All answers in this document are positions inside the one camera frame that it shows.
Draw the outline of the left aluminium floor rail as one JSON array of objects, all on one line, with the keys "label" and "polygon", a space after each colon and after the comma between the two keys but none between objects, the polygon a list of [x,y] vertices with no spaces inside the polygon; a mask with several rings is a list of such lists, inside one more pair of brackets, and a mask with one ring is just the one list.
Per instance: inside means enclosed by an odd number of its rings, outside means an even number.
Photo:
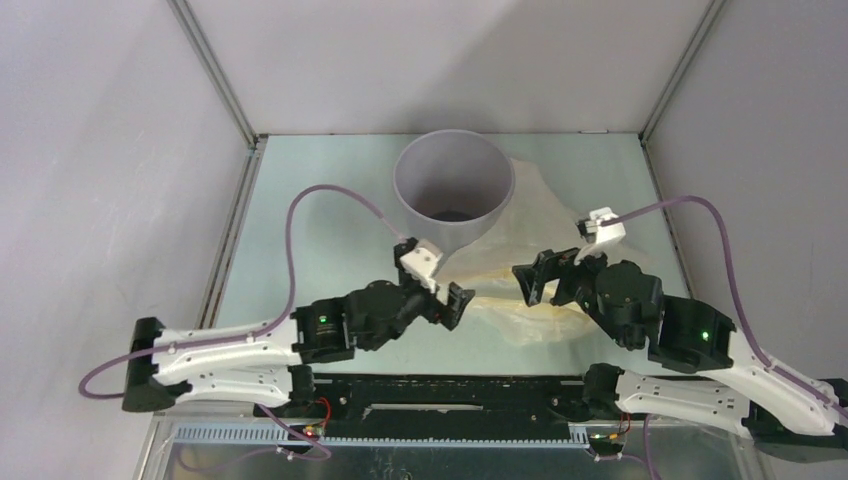
[{"label": "left aluminium floor rail", "polygon": [[224,224],[218,251],[212,265],[205,296],[201,303],[195,329],[213,328],[216,324],[232,262],[243,228],[246,211],[255,188],[262,158],[269,136],[259,135],[248,148],[243,168],[237,183],[233,201]]}]

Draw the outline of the aluminium frame post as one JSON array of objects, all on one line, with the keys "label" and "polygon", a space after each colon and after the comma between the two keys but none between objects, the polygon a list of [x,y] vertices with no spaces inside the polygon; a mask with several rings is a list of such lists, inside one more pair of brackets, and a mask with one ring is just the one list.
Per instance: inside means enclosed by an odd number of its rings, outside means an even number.
[{"label": "aluminium frame post", "polygon": [[712,30],[720,21],[723,11],[728,4],[728,0],[710,0],[707,3],[638,134],[640,144],[643,147],[647,146],[650,142],[688,71],[694,65],[700,51],[707,43]]},{"label": "aluminium frame post", "polygon": [[259,135],[248,120],[191,3],[186,0],[168,0],[167,4],[240,137],[249,149],[255,149]]}]

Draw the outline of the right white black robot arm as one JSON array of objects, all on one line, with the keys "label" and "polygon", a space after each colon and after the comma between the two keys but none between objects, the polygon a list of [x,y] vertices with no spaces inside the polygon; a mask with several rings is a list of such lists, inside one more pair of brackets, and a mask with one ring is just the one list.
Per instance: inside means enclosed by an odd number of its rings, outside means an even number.
[{"label": "right white black robot arm", "polygon": [[539,304],[550,282],[553,306],[576,304],[615,344],[643,350],[650,362],[713,386],[656,379],[607,363],[584,376],[581,402],[596,418],[646,414],[676,417],[753,438],[775,431],[833,437],[847,410],[831,384],[798,374],[775,357],[754,351],[736,324],[699,300],[664,293],[660,278],[627,260],[579,258],[577,249],[545,250],[511,269],[524,302]]}]

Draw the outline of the left aluminium frame post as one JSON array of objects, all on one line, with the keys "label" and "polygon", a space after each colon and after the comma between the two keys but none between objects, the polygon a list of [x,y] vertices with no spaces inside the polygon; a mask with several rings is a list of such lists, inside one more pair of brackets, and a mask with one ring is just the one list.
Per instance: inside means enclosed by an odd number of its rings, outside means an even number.
[{"label": "left aluminium frame post", "polygon": [[186,0],[168,0],[167,4],[240,137],[249,149],[255,149],[259,135],[248,120],[191,3]]}]

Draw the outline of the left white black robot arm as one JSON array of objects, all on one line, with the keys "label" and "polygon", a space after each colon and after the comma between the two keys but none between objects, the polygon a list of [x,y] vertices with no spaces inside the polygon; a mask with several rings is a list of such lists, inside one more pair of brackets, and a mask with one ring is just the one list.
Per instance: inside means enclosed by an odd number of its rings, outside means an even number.
[{"label": "left white black robot arm", "polygon": [[474,296],[456,283],[432,293],[415,280],[378,280],[298,307],[276,327],[175,330],[142,318],[133,330],[121,407],[147,413],[188,401],[233,401],[304,416],[316,403],[312,365],[376,351],[418,318],[452,331]]}]

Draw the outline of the translucent cream trash bag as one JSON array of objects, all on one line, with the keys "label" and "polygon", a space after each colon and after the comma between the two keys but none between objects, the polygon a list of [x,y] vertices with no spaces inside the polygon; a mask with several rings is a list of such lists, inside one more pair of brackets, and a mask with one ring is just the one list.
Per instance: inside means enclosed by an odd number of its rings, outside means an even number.
[{"label": "translucent cream trash bag", "polygon": [[496,328],[517,346],[569,342],[599,327],[574,302],[555,306],[558,278],[541,285],[535,264],[543,251],[580,249],[578,214],[566,208],[533,163],[514,160],[512,198],[480,238],[443,261],[436,278],[473,290],[463,315]]}]

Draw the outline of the right aluminium frame post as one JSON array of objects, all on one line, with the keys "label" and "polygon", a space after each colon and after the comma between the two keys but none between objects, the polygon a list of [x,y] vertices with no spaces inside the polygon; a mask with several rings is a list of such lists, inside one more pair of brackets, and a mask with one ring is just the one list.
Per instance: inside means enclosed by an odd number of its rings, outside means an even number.
[{"label": "right aluminium frame post", "polygon": [[728,4],[728,0],[710,0],[707,3],[638,134],[640,144],[643,147],[647,146],[650,142],[688,71],[694,65],[700,51],[707,43],[712,30],[720,21],[723,11]]}]

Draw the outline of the grey plastic trash bin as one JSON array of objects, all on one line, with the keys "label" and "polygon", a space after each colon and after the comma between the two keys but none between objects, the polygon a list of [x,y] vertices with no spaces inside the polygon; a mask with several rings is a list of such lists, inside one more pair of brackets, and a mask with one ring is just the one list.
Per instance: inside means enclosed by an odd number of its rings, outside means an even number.
[{"label": "grey plastic trash bin", "polygon": [[481,134],[458,129],[424,134],[400,153],[392,185],[408,232],[445,256],[492,228],[512,199],[512,160]]}]

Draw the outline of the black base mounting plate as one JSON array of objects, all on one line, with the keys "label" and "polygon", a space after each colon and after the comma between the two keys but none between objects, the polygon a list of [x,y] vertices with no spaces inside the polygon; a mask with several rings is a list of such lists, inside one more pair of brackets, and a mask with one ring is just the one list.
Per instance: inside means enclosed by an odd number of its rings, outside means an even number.
[{"label": "black base mounting plate", "polygon": [[580,377],[554,375],[318,373],[311,392],[273,412],[323,420],[335,435],[497,440],[568,438],[578,423],[624,417],[592,404]]}]

